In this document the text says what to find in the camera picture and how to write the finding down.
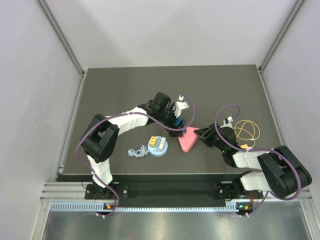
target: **white backdrop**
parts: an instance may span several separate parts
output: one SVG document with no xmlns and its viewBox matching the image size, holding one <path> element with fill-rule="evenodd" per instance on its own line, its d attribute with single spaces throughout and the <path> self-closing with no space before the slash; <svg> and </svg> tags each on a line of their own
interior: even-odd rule
<svg viewBox="0 0 320 240">
<path fill-rule="evenodd" d="M 82 68 L 262 63 L 296 0 L 46 0 Z"/>
<path fill-rule="evenodd" d="M 0 233 L 26 240 L 80 76 L 35 0 L 0 1 L 0 22 Z"/>
<path fill-rule="evenodd" d="M 320 212 L 320 1 L 308 0 L 265 70 L 288 146 L 309 170 Z"/>
</svg>

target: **red triangle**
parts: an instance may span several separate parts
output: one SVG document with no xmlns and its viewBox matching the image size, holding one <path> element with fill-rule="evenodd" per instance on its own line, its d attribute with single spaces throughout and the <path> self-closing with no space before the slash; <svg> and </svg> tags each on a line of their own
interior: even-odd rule
<svg viewBox="0 0 320 240">
<path fill-rule="evenodd" d="M 191 147 L 195 144 L 198 139 L 198 136 L 194 133 L 194 130 L 198 130 L 197 127 L 187 127 L 186 133 L 183 136 L 178 137 L 182 151 L 185 153 L 189 152 Z"/>
</svg>

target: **yellow cable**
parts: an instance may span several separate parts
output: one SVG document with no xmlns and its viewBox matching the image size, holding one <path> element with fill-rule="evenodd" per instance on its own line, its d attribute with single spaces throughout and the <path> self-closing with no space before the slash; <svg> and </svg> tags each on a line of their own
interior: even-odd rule
<svg viewBox="0 0 320 240">
<path fill-rule="evenodd" d="M 237 127 L 238 124 L 240 123 L 243 123 L 241 127 Z M 253 128 L 253 133 L 249 132 L 248 130 L 244 129 L 244 126 L 246 124 L 251 124 L 252 128 Z M 254 121 L 251 121 L 251 120 L 240 120 L 238 121 L 235 125 L 234 125 L 234 133 L 235 133 L 235 136 L 238 138 L 238 139 L 241 139 L 241 140 L 244 140 L 244 141 L 253 141 L 253 146 L 251 146 L 252 148 L 256 145 L 256 140 L 258 140 L 260 138 L 260 128 L 259 126 L 254 122 Z M 247 134 L 249 134 L 250 138 L 243 138 L 243 137 L 240 137 L 240 134 L 241 132 L 244 131 L 246 132 Z"/>
</svg>

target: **light blue disc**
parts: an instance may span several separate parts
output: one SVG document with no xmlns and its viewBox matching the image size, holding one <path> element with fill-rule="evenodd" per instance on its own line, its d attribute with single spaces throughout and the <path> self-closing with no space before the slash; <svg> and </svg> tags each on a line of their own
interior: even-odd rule
<svg viewBox="0 0 320 240">
<path fill-rule="evenodd" d="M 165 140 L 163 148 L 162 148 L 162 151 L 160 151 L 159 150 L 159 145 L 160 145 L 161 139 L 162 139 L 162 136 L 156 136 L 155 147 L 151 147 L 149 142 L 148 142 L 148 150 L 149 150 L 149 153 L 152 156 L 161 157 L 161 156 L 166 154 L 166 152 L 168 150 L 168 142 L 167 142 L 167 140 Z"/>
</svg>

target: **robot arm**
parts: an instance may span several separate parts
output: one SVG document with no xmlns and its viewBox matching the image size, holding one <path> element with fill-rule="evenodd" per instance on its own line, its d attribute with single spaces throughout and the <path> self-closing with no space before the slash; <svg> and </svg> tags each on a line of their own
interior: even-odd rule
<svg viewBox="0 0 320 240">
<path fill-rule="evenodd" d="M 231 117 L 226 118 L 223 125 L 218 126 L 218 130 L 229 143 L 238 148 L 231 122 Z M 285 198 L 297 191 L 298 185 L 293 171 L 276 154 L 270 151 L 237 151 L 220 139 L 214 124 L 194 132 L 208 147 L 215 146 L 221 150 L 222 157 L 229 166 L 260 170 L 245 172 L 233 181 L 234 190 L 239 196 L 246 195 L 248 191 L 261 190 L 272 191 L 276 196 Z M 287 146 L 279 146 L 273 150 L 285 156 L 293 165 L 300 178 L 301 188 L 312 183 L 309 172 Z"/>
<path fill-rule="evenodd" d="M 131 129 L 146 126 L 154 121 L 149 116 L 163 123 L 167 127 L 180 129 L 183 121 L 178 121 L 181 113 L 189 108 L 183 96 L 179 96 L 177 102 L 171 104 L 171 99 L 164 93 L 158 92 L 153 100 L 147 104 L 141 104 L 134 109 L 125 112 L 122 116 L 114 117 L 95 129 L 83 142 L 82 147 L 90 161 L 95 174 L 106 184 L 113 177 L 110 172 L 110 156 L 114 151 L 117 138 L 122 133 Z M 84 135 L 105 117 L 101 114 L 94 116 Z M 182 136 L 182 131 L 168 130 L 171 137 Z M 105 186 L 93 175 L 93 182 L 102 192 Z"/>
</svg>

